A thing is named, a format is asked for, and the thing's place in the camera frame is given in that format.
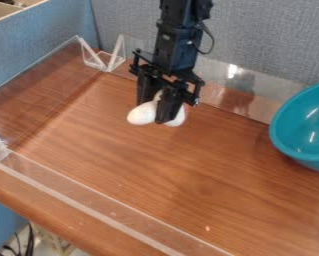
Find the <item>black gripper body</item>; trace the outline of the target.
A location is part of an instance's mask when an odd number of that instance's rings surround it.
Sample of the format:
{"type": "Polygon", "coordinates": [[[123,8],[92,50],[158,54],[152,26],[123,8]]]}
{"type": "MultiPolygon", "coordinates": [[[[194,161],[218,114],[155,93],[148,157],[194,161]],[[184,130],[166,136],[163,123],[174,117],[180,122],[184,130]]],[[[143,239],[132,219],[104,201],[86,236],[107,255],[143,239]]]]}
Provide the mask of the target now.
{"type": "Polygon", "coordinates": [[[198,106],[200,103],[200,90],[206,85],[203,79],[194,73],[191,68],[178,71],[166,71],[154,63],[154,54],[138,48],[134,52],[134,62],[130,64],[130,73],[136,77],[148,75],[156,78],[162,83],[162,89],[166,85],[174,85],[182,89],[182,100],[190,106],[198,106]]]}

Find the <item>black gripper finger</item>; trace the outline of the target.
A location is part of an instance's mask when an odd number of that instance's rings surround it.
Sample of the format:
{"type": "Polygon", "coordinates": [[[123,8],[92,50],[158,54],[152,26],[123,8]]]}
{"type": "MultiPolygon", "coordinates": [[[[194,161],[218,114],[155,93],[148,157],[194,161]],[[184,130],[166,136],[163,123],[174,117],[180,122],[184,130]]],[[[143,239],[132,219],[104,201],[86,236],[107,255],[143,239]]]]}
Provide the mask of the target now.
{"type": "Polygon", "coordinates": [[[136,104],[140,105],[146,102],[150,102],[154,99],[160,89],[162,89],[162,83],[156,78],[148,75],[140,75],[138,77],[136,104]]]}
{"type": "Polygon", "coordinates": [[[166,87],[159,96],[155,122],[158,124],[182,124],[186,110],[180,92],[174,87],[166,87]]]}

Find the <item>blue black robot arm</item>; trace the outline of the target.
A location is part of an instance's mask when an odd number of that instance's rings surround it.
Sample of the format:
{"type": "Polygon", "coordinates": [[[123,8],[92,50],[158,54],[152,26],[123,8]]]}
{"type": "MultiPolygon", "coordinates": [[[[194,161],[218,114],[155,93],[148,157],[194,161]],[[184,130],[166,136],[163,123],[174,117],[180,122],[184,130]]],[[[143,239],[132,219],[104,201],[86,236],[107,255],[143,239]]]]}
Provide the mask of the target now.
{"type": "Polygon", "coordinates": [[[134,51],[130,72],[138,77],[136,104],[127,121],[176,127],[187,117],[187,106],[198,106],[203,79],[194,73],[198,54],[215,45],[206,27],[212,0],[160,0],[160,18],[154,53],[134,51]]]}

